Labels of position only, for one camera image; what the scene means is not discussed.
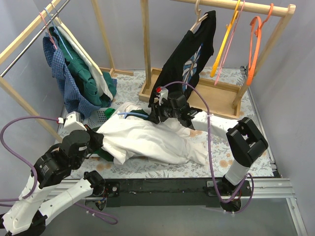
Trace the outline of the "dark green t shirt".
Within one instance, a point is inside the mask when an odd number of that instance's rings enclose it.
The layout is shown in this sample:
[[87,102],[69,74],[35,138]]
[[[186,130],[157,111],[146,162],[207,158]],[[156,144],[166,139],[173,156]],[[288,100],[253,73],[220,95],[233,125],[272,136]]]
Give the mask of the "dark green t shirt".
[[[131,110],[130,112],[148,115],[148,113],[146,113],[144,110]],[[98,151],[94,152],[94,154],[97,154],[100,158],[102,158],[106,161],[109,161],[109,162],[114,161],[114,156],[111,155],[109,152],[101,149],[101,148]]]

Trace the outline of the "white plastic basket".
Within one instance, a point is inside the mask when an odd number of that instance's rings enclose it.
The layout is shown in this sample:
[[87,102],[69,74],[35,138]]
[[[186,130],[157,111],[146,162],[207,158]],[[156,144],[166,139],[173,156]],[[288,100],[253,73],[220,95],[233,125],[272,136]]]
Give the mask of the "white plastic basket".
[[84,119],[83,124],[87,124],[90,128],[97,128],[102,126],[106,121],[104,111],[108,108],[100,108],[97,111],[93,111],[91,115]]

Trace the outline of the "white t shirt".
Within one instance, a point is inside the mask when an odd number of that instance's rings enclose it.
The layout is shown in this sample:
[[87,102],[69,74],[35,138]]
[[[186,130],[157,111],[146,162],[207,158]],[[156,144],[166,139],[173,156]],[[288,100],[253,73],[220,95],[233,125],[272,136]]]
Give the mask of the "white t shirt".
[[185,164],[193,161],[205,165],[208,152],[202,144],[189,140],[190,129],[176,119],[154,124],[136,116],[124,117],[127,112],[142,108],[125,102],[97,130],[103,135],[103,150],[114,157],[116,166],[123,165],[132,157],[147,157],[156,162]]

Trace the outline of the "light blue hanger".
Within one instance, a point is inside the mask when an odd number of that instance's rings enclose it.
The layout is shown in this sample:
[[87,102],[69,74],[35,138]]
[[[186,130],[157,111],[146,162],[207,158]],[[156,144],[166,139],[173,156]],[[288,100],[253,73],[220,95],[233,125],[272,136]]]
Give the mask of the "light blue hanger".
[[128,116],[134,116],[134,117],[138,117],[138,118],[148,119],[148,117],[149,117],[146,114],[133,113],[133,112],[117,113],[117,115],[123,115],[124,118],[127,118]]

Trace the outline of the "yellow hanger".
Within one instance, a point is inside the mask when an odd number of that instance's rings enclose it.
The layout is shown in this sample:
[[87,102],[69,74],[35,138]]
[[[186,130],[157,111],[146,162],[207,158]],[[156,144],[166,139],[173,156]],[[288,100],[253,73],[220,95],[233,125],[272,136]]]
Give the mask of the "yellow hanger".
[[214,62],[214,64],[213,64],[213,66],[212,66],[212,71],[211,71],[211,73],[210,73],[210,77],[211,77],[211,78],[215,76],[215,73],[216,73],[216,71],[217,71],[217,68],[219,67],[221,54],[222,54],[222,52],[223,52],[223,48],[224,48],[224,45],[225,45],[225,40],[226,40],[226,38],[228,37],[228,34],[229,34],[228,32],[225,32],[224,38],[223,38],[223,40],[222,40],[222,43],[221,43],[221,46],[220,46],[220,49],[219,49],[219,52],[218,52],[218,54],[217,54],[217,57],[216,57],[216,59],[215,59],[215,62]]

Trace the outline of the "pink wire hanger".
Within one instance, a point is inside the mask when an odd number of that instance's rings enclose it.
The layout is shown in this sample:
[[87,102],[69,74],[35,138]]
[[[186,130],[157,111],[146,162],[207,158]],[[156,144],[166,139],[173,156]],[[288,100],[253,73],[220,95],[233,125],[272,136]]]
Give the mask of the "pink wire hanger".
[[232,20],[229,23],[229,25],[226,26],[226,28],[227,28],[226,32],[229,33],[228,34],[229,38],[227,37],[226,40],[225,40],[225,45],[224,45],[224,48],[223,48],[223,52],[221,54],[219,69],[218,69],[217,77],[216,77],[216,80],[215,80],[215,86],[219,82],[219,79],[220,79],[220,76],[221,76],[221,72],[222,72],[224,63],[226,61],[226,58],[227,58],[227,55],[228,55],[228,52],[229,52],[229,49],[230,49],[230,46],[231,46],[231,43],[232,43],[232,40],[233,40],[233,37],[234,37],[234,33],[236,31],[236,28],[237,28],[240,16],[241,16],[241,14],[243,12],[244,5],[245,5],[246,1],[245,0],[243,1],[241,9],[238,10],[240,2],[241,2],[240,0],[237,1],[236,7],[234,9]]

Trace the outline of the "orange hanger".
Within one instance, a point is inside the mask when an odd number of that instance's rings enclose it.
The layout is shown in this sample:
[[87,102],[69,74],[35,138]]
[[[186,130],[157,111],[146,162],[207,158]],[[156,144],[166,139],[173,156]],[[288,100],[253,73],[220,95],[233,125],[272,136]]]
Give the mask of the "orange hanger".
[[269,20],[271,13],[273,11],[273,8],[274,8],[274,4],[271,3],[268,15],[264,21],[262,21],[259,16],[255,16],[250,22],[251,34],[250,34],[248,77],[246,81],[247,86],[250,86],[252,84],[256,65],[257,65],[258,55],[259,55],[259,49],[260,49],[260,43],[261,43],[261,37],[262,37],[262,28],[264,24]]

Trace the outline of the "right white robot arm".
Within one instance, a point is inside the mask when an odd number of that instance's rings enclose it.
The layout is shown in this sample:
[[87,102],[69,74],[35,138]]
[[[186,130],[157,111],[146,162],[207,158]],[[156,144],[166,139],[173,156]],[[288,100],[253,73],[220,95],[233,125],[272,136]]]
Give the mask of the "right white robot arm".
[[227,195],[236,194],[252,164],[269,146],[253,120],[209,115],[202,109],[191,107],[181,92],[169,92],[165,88],[154,92],[153,99],[149,115],[151,122],[158,124],[174,118],[185,128],[210,131],[228,142],[234,161],[222,177],[221,188]]

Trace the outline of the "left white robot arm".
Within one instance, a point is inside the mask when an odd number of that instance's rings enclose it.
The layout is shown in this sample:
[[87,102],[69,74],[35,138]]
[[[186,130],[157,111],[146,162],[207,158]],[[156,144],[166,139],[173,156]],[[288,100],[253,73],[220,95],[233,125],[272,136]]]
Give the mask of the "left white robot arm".
[[39,236],[61,212],[84,197],[101,196],[105,180],[97,171],[85,172],[74,186],[48,200],[71,171],[103,146],[103,135],[90,129],[74,130],[51,146],[34,164],[27,185],[10,210],[1,215],[0,227],[8,236]]

